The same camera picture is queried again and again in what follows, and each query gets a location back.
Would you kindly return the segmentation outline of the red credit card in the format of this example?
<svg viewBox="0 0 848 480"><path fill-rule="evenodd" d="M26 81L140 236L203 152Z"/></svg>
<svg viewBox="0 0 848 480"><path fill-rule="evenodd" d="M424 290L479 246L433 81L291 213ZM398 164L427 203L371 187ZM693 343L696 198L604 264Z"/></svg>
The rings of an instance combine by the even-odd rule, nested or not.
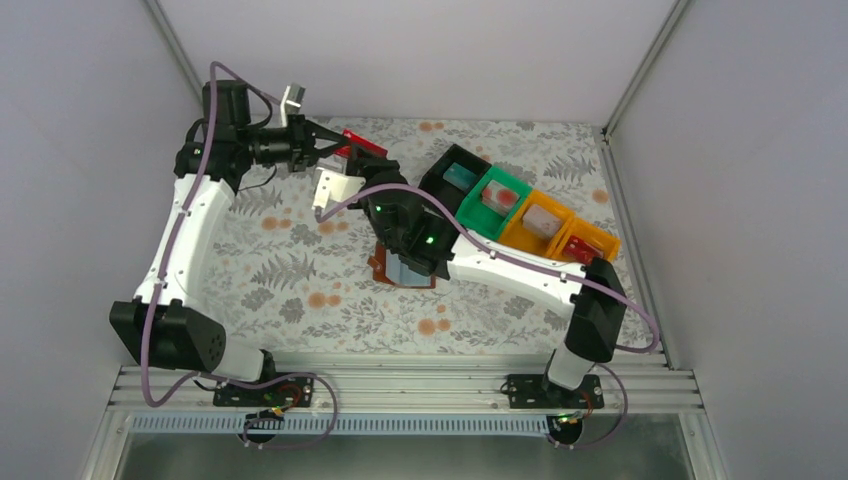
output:
<svg viewBox="0 0 848 480"><path fill-rule="evenodd" d="M350 129L345 129L342 132L342 135L349 140L349 144L343 147L338 148L334 154L349 159L351 155L351 150L353 147L360 147L361 149L370 152L378 157L386 157L388 154L388 150L367 140L364 137L357 135Z"/></svg>

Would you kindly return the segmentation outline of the brown leather card holder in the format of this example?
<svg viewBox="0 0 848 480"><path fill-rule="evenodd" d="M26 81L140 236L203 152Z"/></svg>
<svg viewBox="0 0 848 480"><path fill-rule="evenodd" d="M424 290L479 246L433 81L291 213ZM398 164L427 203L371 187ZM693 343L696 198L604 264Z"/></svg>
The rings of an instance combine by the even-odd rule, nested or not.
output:
<svg viewBox="0 0 848 480"><path fill-rule="evenodd" d="M400 260L398 255L388 252L380 243L375 245L367 264L372 270L372 279L377 283L400 289L425 290L436 287L434 276L424 276L414 272Z"/></svg>

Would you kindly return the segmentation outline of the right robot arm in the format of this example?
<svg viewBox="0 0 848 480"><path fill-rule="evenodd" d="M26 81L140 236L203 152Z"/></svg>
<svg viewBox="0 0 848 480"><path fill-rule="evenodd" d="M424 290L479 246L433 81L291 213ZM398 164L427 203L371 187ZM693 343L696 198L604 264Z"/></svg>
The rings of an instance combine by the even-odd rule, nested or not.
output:
<svg viewBox="0 0 848 480"><path fill-rule="evenodd" d="M493 286L568 319L541 382L549 404L570 404L589 371L612 360L626 310L613 265L599 257L554 260L496 242L506 220L486 213L481 201L484 181L500 176L488 162L452 145L414 189L396 161L355 146L345 174L364 181L353 208L415 273Z"/></svg>

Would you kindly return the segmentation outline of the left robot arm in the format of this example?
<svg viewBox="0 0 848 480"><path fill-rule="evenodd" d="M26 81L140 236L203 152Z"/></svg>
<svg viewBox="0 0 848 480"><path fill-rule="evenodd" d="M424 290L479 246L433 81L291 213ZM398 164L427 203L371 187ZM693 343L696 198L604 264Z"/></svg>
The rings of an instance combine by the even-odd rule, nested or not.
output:
<svg viewBox="0 0 848 480"><path fill-rule="evenodd" d="M278 377L267 354L237 341L214 319L203 278L213 238L254 166L284 165L301 172L343 147L347 139L300 114L304 88L286 87L280 123L251 120L249 93L241 80L204 85L204 115L188 129L175 159L174 195L157 252L129 301L116 301L109 323L139 365L196 371L238 380L255 405L270 402Z"/></svg>

